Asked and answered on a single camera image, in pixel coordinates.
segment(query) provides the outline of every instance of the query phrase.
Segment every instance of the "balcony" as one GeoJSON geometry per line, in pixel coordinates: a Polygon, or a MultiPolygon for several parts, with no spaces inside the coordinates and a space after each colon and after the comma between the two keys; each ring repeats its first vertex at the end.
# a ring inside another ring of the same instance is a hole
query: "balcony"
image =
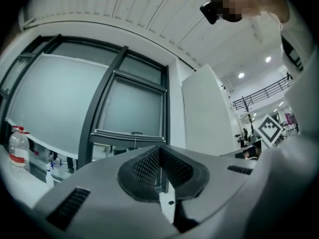
{"type": "Polygon", "coordinates": [[[267,99],[287,89],[288,87],[291,86],[292,83],[293,83],[292,79],[287,80],[287,78],[284,77],[281,80],[273,83],[272,85],[269,85],[268,87],[265,87],[264,89],[261,89],[260,91],[257,91],[249,96],[246,96],[244,98],[234,101],[233,107],[235,107],[236,110],[245,109],[244,100],[247,106],[253,105],[255,103],[258,103],[264,99],[267,99]]]}

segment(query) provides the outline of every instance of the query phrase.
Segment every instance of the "vent slot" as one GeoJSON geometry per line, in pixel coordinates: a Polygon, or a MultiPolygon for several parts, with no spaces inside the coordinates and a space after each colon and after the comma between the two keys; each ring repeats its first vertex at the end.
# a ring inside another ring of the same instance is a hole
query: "vent slot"
{"type": "Polygon", "coordinates": [[[251,172],[253,171],[253,169],[240,167],[240,166],[236,166],[236,165],[230,165],[227,169],[234,171],[234,172],[237,172],[237,173],[243,173],[243,174],[247,174],[247,175],[250,175],[251,172]]]}
{"type": "Polygon", "coordinates": [[[46,218],[51,224],[61,230],[66,230],[71,220],[81,208],[91,192],[76,188],[73,192],[46,218]]]}

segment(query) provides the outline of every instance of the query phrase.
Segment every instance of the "glass pane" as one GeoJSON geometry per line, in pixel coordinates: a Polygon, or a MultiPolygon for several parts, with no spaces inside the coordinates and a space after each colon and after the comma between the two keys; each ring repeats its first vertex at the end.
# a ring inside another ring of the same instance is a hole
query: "glass pane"
{"type": "Polygon", "coordinates": [[[118,78],[112,83],[98,128],[160,136],[161,99],[159,91],[118,78]]]}
{"type": "Polygon", "coordinates": [[[51,174],[58,181],[66,179],[77,170],[77,159],[56,153],[32,140],[30,140],[30,150],[30,173],[36,177],[38,171],[46,174],[46,165],[50,162],[53,163],[53,168],[50,169],[51,174]]]}
{"type": "Polygon", "coordinates": [[[52,52],[52,54],[71,58],[81,58],[109,66],[115,59],[117,52],[89,45],[63,42],[52,52]]]}
{"type": "Polygon", "coordinates": [[[14,85],[15,80],[17,79],[21,71],[24,69],[28,61],[28,58],[17,58],[2,86],[2,89],[6,93],[10,94],[11,88],[14,85]]]}
{"type": "Polygon", "coordinates": [[[23,79],[8,122],[24,126],[46,148],[77,158],[84,118],[106,70],[43,55],[23,79]]]}
{"type": "Polygon", "coordinates": [[[125,57],[119,69],[161,85],[161,70],[130,55],[125,57]]]}
{"type": "Polygon", "coordinates": [[[45,42],[42,42],[40,43],[39,46],[37,46],[33,51],[32,53],[38,53],[45,45],[48,44],[48,41],[45,41],[45,42]]]}
{"type": "Polygon", "coordinates": [[[101,158],[113,157],[115,155],[119,155],[134,149],[138,149],[138,148],[95,143],[93,146],[92,159],[99,160],[101,158]]]}

